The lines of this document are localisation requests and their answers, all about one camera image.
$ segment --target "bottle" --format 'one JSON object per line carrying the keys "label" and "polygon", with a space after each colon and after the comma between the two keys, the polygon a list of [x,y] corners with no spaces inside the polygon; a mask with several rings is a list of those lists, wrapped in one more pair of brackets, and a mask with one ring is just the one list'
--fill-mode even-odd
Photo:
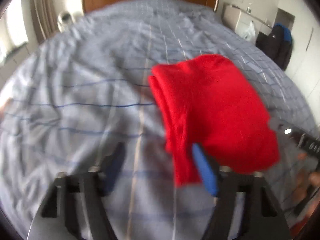
{"label": "bottle", "polygon": [[60,32],[64,32],[70,25],[74,23],[72,15],[68,11],[63,11],[58,15],[58,28]]}
{"label": "bottle", "polygon": [[248,6],[248,8],[247,8],[247,13],[251,13],[251,7],[250,7],[250,5],[252,5],[252,3],[249,3],[249,6]]}

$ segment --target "black bag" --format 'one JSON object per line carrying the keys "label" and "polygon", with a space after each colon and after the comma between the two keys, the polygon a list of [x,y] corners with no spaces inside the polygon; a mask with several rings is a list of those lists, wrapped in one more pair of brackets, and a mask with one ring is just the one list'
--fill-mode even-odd
{"label": "black bag", "polygon": [[273,27],[268,36],[260,34],[256,46],[285,71],[292,54],[292,39],[285,40],[285,30],[281,25]]}

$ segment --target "bed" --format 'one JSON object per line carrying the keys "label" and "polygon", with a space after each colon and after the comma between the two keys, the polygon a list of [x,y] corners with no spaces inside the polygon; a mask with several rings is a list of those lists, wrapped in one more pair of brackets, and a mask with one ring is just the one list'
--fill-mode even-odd
{"label": "bed", "polygon": [[[87,15],[43,43],[5,85],[0,138],[1,209],[27,238],[33,216],[59,171],[99,164],[118,142],[127,158],[104,199],[119,239],[200,239],[215,206],[202,185],[175,188],[165,130],[149,89],[152,66],[218,53],[242,71],[271,116],[317,136],[309,106],[294,83],[251,43],[224,27],[218,0],[83,0]],[[284,210],[292,207],[297,161],[278,138],[281,161],[266,179]],[[237,234],[242,196],[229,239]],[[289,225],[301,220],[289,211]],[[80,220],[82,235],[90,233]]]}

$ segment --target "backpack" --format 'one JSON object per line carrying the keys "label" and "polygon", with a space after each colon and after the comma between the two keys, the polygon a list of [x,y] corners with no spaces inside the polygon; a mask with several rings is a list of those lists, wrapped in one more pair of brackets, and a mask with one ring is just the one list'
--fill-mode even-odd
{"label": "backpack", "polygon": [[283,71],[287,69],[292,54],[290,30],[282,24],[275,24],[271,33],[257,39],[256,46],[271,58]]}

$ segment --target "blue gripper pad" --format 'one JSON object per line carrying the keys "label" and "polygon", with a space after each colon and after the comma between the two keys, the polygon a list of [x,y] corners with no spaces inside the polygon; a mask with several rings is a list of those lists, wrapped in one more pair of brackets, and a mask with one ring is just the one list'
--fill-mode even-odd
{"label": "blue gripper pad", "polygon": [[219,191],[218,178],[215,174],[215,171],[208,163],[207,158],[205,157],[205,154],[199,144],[192,145],[192,156],[206,190],[212,196],[217,196]]}

